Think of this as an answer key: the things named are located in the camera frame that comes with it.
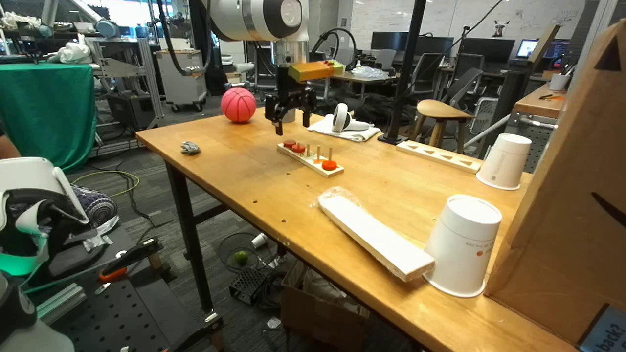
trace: white paper cup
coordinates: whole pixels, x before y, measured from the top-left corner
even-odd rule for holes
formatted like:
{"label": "white paper cup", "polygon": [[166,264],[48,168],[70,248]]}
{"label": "white paper cup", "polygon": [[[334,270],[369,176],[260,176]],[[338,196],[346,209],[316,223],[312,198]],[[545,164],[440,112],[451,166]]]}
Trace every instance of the white paper cup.
{"label": "white paper cup", "polygon": [[490,188],[518,190],[532,141],[500,133],[475,178]]}
{"label": "white paper cup", "polygon": [[426,245],[434,268],[424,278],[455,297],[479,295],[500,219],[500,211],[485,200],[447,198]]}
{"label": "white paper cup", "polygon": [[557,72],[557,74],[551,74],[551,80],[549,80],[549,90],[551,92],[563,92],[565,90],[565,84],[567,84],[569,76]]}

